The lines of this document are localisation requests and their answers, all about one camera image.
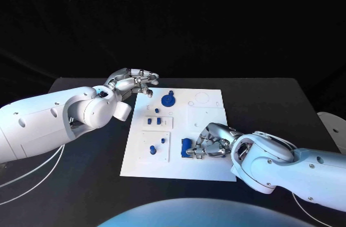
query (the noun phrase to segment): robotic hand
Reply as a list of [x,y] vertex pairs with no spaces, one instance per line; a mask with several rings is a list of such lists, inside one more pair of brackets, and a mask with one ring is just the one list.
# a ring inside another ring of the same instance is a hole
[[122,100],[131,93],[151,98],[146,83],[157,85],[157,79],[152,72],[122,68],[103,85],[63,90],[5,105],[0,109],[0,163],[50,151],[105,126],[112,116],[125,121],[131,107]]
[[194,146],[185,154],[197,159],[230,153],[230,172],[253,190],[270,194],[280,186],[302,200],[346,212],[346,155],[296,148],[273,135],[242,134],[219,123],[208,123]]

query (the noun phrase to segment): black curtain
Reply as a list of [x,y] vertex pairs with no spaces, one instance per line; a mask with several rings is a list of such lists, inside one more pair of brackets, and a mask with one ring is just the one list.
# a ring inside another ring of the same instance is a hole
[[295,78],[315,110],[330,108],[324,92],[337,89],[344,98],[332,84],[346,80],[342,1],[1,0],[0,6],[1,105],[46,93],[58,77],[105,78],[123,67],[164,78]]

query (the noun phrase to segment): dark table surface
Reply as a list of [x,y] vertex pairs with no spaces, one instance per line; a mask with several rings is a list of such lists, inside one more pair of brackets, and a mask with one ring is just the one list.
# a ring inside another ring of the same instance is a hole
[[[105,79],[58,78],[48,92],[102,85]],[[298,147],[338,152],[293,79],[164,78],[157,87],[220,89],[226,121],[243,133],[262,131]],[[125,100],[133,107],[135,94]],[[56,169],[21,198],[0,205],[0,226],[96,226],[146,203],[174,198],[213,198],[253,204],[318,226],[276,187],[262,194],[236,182],[119,176],[132,112],[66,144]],[[0,183],[30,171],[56,150],[7,163]],[[21,194],[46,176],[50,161],[31,175],[0,189],[0,202]],[[346,213],[299,200],[309,214],[331,226],[344,226]]]

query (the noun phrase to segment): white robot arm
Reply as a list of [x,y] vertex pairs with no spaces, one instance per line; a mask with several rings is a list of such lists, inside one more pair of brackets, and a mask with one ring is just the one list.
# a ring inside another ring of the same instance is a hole
[[210,157],[230,153],[230,172],[253,190],[270,194],[280,186],[302,200],[346,212],[346,155],[296,148],[263,132],[242,134],[219,123],[206,126],[185,153]]
[[79,87],[7,104],[0,109],[0,163],[35,156],[100,128],[112,116],[126,120],[131,93],[152,96],[158,75],[122,68],[103,85]]

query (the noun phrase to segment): metal hand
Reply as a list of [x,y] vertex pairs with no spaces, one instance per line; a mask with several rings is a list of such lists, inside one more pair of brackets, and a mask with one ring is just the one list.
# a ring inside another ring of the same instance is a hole
[[157,79],[158,75],[146,70],[122,68],[109,75],[103,86],[118,91],[122,100],[129,97],[131,93],[142,93],[151,98],[152,91],[146,83],[157,85]]
[[220,123],[208,123],[204,127],[197,140],[194,148],[185,150],[187,155],[195,155],[197,159],[208,155],[213,158],[223,157],[230,153],[233,143],[242,133]]

